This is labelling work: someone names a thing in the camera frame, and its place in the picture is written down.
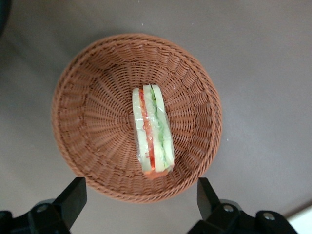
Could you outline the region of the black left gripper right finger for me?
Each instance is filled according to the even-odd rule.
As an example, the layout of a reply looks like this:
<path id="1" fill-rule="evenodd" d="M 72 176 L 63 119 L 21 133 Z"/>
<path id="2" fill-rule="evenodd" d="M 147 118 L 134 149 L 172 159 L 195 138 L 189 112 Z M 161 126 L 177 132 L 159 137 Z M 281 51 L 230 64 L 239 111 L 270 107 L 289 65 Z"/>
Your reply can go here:
<path id="1" fill-rule="evenodd" d="M 222 202 L 216 195 L 207 178 L 197 182 L 197 205 L 202 219 L 192 228 L 193 234 L 233 234 L 240 215 L 239 209 Z"/>

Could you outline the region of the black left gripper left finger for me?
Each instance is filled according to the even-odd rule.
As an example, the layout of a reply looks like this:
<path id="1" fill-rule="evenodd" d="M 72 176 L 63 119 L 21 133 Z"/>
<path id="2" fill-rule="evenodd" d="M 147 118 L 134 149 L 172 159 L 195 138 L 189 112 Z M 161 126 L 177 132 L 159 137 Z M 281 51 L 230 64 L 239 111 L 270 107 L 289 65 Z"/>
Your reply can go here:
<path id="1" fill-rule="evenodd" d="M 32 208 L 28 213 L 31 233 L 69 234 L 86 202 L 86 179 L 76 177 L 52 203 Z"/>

